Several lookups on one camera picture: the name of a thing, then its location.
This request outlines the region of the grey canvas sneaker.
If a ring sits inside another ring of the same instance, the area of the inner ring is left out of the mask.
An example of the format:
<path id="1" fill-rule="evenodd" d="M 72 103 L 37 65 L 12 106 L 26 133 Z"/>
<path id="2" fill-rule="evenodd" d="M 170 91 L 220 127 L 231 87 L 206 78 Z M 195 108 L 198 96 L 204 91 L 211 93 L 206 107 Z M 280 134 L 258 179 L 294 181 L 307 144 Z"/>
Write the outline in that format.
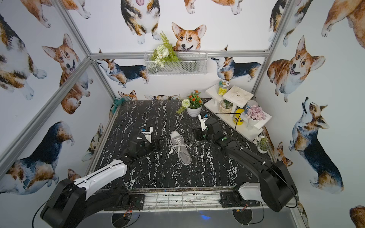
<path id="1" fill-rule="evenodd" d="M 188 152 L 188 149 L 191 148 L 193 145 L 186 144 L 182 134 L 178 131 L 172 131 L 170 133 L 169 142 L 170 151 L 177 153 L 179 162 L 185 166 L 190 165 L 192 162 L 192 158 Z"/>

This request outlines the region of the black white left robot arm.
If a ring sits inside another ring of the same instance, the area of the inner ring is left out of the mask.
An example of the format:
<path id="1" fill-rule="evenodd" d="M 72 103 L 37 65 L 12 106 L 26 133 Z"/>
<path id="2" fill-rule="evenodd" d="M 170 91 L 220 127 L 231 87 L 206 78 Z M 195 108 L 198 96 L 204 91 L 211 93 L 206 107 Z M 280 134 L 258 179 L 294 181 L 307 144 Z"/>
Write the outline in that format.
<path id="1" fill-rule="evenodd" d="M 99 192 L 112 181 L 125 176 L 130 166 L 164 147 L 163 139 L 149 135 L 132 139 L 123 154 L 109 165 L 75 180 L 58 183 L 50 198 L 36 211 L 36 215 L 52 228 L 76 228 L 87 217 L 117 207 L 127 197 L 123 188 Z"/>

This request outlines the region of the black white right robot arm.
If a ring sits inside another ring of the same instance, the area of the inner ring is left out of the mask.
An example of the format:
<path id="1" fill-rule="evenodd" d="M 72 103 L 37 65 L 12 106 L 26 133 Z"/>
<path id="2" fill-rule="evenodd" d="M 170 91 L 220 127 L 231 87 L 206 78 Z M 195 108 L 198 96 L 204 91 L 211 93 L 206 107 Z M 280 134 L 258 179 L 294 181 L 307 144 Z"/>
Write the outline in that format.
<path id="1" fill-rule="evenodd" d="M 234 137 L 223 133 L 215 118 L 204 122 L 205 130 L 193 129 L 198 141 L 210 141 L 228 157 L 246 167 L 257 177 L 258 183 L 244 183 L 238 193 L 244 200 L 264 201 L 275 212 L 280 212 L 292 200 L 298 190 L 283 162 L 272 162 L 242 147 Z"/>

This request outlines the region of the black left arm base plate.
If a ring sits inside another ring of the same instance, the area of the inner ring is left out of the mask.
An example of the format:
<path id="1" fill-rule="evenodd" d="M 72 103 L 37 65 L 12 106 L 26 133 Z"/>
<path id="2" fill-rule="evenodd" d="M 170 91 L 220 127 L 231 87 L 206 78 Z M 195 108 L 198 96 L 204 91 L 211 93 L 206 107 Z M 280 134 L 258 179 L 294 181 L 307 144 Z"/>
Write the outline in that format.
<path id="1" fill-rule="evenodd" d="M 128 211 L 137 207 L 143 209 L 145 195 L 144 194 L 127 194 L 117 201 L 117 204 L 104 209 L 104 211 Z"/>

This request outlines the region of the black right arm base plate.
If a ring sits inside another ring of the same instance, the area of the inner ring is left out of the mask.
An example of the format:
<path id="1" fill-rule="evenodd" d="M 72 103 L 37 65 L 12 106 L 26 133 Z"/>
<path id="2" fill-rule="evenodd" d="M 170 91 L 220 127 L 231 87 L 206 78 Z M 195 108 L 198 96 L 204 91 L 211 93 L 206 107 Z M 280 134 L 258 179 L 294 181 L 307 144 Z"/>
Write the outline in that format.
<path id="1" fill-rule="evenodd" d="M 260 202 L 255 200 L 244 200 L 237 192 L 221 192 L 219 203 L 223 208 L 235 207 L 259 207 Z"/>

